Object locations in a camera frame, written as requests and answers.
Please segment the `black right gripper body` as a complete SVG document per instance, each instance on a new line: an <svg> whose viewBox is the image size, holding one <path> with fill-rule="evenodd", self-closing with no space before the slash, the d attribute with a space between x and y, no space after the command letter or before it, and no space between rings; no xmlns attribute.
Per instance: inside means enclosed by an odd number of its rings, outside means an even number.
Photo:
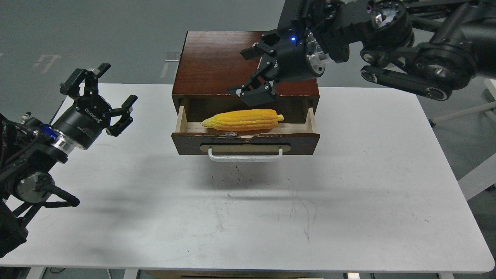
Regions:
<svg viewBox="0 0 496 279"><path fill-rule="evenodd" d="M275 46L273 81L306 81L324 74L326 66L320 58L323 53L312 33L272 35Z"/></svg>

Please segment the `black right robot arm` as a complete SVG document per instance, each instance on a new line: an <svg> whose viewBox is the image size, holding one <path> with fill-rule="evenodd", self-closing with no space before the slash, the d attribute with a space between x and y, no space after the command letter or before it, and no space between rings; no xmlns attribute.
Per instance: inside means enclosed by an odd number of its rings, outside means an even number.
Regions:
<svg viewBox="0 0 496 279"><path fill-rule="evenodd" d="M494 0L287 0L278 27L241 51L260 58L228 92L250 107L277 99L276 85L321 77L361 42L366 81L444 101L475 76L495 78Z"/></svg>

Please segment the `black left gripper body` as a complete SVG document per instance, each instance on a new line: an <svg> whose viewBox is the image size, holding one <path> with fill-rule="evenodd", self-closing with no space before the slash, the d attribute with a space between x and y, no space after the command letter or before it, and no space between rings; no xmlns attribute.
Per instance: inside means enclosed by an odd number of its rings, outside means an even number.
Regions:
<svg viewBox="0 0 496 279"><path fill-rule="evenodd" d="M110 125L110 118L103 115L110 112L110 104L102 97L91 102L90 97L80 97L73 102L60 118L52 125L52 129L69 137L87 150L99 135Z"/></svg>

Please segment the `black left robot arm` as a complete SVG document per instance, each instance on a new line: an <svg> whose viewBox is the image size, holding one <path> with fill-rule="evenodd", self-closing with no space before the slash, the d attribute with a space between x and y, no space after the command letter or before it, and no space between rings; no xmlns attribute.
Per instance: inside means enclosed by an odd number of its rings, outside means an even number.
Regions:
<svg viewBox="0 0 496 279"><path fill-rule="evenodd" d="M108 69L106 62L97 69L75 69L60 85L73 104L51 125L30 112L20 122L1 116L2 257L26 242L27 224L41 208L79 205L76 196L56 186L49 173L53 166L66 163L75 148L87 150L102 132L117 137L133 122L137 96L112 108L99 94L98 81Z"/></svg>

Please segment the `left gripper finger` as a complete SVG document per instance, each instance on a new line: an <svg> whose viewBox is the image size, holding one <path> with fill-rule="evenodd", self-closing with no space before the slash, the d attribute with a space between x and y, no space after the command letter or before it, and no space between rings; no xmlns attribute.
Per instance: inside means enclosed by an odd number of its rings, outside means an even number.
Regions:
<svg viewBox="0 0 496 279"><path fill-rule="evenodd" d="M106 128L106 132L108 135L117 137L133 122L131 112L132 106L136 100L138 100L138 97L136 95L130 95L124 101L120 108L110 109L108 113L105 113L106 118L120 116L119 120L116 123Z"/></svg>
<svg viewBox="0 0 496 279"><path fill-rule="evenodd" d="M99 95L98 80L110 67L109 63L102 63L96 69L76 68L67 81L60 84L60 93L73 100L81 97L95 99Z"/></svg>

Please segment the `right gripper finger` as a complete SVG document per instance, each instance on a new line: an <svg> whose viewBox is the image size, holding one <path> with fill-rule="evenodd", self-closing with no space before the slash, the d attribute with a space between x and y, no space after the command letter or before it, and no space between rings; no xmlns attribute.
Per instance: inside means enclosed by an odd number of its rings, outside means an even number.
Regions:
<svg viewBox="0 0 496 279"><path fill-rule="evenodd" d="M280 36L277 32L266 32L262 34L259 42L255 42L253 46L241 50L240 54L245 60L255 59L265 54L275 56L279 41Z"/></svg>
<svg viewBox="0 0 496 279"><path fill-rule="evenodd" d="M244 84L229 87L227 92L233 97L239 97L246 105L253 107L277 100L276 90L270 81L261 82L260 77L274 69L274 62L266 62L250 76Z"/></svg>

